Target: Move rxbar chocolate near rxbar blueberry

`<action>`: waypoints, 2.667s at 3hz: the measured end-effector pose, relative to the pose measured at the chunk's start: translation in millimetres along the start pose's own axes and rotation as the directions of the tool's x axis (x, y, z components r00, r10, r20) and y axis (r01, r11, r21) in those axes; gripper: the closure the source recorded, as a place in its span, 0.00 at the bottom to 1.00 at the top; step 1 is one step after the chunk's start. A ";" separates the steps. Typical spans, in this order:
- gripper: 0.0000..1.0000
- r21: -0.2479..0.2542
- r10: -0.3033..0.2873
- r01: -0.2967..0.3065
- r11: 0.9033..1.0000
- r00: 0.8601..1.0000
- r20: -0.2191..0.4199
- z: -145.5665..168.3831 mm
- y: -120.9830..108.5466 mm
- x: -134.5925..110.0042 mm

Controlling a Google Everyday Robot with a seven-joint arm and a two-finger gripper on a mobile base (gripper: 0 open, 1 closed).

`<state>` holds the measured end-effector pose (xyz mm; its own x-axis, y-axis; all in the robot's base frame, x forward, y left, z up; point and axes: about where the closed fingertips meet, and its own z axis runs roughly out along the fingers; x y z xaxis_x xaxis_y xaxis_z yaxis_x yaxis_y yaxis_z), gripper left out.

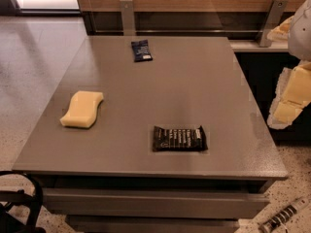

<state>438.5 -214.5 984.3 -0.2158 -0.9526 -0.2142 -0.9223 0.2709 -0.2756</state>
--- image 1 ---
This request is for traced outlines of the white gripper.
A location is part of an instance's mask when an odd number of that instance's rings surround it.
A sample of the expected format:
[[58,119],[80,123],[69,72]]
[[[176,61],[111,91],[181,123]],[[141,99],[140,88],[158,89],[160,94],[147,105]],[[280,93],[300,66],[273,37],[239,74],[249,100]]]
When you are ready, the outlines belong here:
[[303,60],[293,69],[284,68],[277,82],[267,124],[280,130],[292,125],[311,103],[311,0],[305,0],[293,17],[273,28],[266,38],[288,40],[289,53]]

